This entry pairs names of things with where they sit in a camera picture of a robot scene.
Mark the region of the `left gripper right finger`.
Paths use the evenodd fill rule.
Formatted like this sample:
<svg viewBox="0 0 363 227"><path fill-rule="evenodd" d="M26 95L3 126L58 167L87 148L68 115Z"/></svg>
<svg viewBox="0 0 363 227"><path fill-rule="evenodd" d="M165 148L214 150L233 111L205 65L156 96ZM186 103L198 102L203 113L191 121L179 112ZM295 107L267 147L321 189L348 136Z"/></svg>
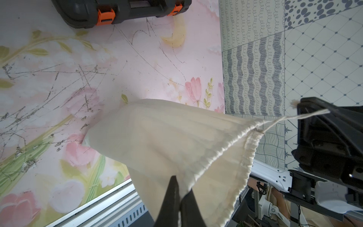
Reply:
<svg viewBox="0 0 363 227"><path fill-rule="evenodd" d="M180 212L182 227L206 227L193 190L190 190L181 200Z"/></svg>

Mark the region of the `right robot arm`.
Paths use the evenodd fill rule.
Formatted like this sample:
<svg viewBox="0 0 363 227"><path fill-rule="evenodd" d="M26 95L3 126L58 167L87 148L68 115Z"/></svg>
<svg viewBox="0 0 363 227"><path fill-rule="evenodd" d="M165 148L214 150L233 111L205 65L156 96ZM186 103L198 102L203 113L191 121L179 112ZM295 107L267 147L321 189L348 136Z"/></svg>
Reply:
<svg viewBox="0 0 363 227"><path fill-rule="evenodd" d="M290 227L306 226L301 207L342 221L363 217L363 108L337 107L316 97L297 104L297 148L301 171L279 170L254 161L251 177L259 192L268 183L291 202Z"/></svg>

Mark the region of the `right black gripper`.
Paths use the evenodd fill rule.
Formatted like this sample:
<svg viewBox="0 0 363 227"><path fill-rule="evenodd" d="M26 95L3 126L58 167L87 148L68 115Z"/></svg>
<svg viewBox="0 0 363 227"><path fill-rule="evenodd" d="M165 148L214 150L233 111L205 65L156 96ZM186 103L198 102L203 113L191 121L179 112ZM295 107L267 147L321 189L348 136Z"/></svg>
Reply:
<svg viewBox="0 0 363 227"><path fill-rule="evenodd" d="M329 113L298 120L292 154L303 171L353 190L363 189L363 108L337 107L317 97L302 98L299 115Z"/></svg>

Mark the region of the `white cloth soil bag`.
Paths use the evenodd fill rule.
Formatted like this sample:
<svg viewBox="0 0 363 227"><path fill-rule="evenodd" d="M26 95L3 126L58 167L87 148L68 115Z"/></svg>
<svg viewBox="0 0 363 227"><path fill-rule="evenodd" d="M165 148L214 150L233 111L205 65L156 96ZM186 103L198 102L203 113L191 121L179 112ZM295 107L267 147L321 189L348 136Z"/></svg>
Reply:
<svg viewBox="0 0 363 227"><path fill-rule="evenodd" d="M223 227L247 185L265 123L143 99L104 117L82 144L127 166L153 219L175 176L181 198L193 191L205 224Z"/></svg>

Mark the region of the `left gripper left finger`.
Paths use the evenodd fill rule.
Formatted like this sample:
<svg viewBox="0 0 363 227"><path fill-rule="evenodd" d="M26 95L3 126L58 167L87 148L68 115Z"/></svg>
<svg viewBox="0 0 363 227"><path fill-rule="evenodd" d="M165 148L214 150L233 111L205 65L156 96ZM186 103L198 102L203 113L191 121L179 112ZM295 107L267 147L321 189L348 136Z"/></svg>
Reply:
<svg viewBox="0 0 363 227"><path fill-rule="evenodd" d="M154 227L178 227L179 211L179 185L176 176L172 176Z"/></svg>

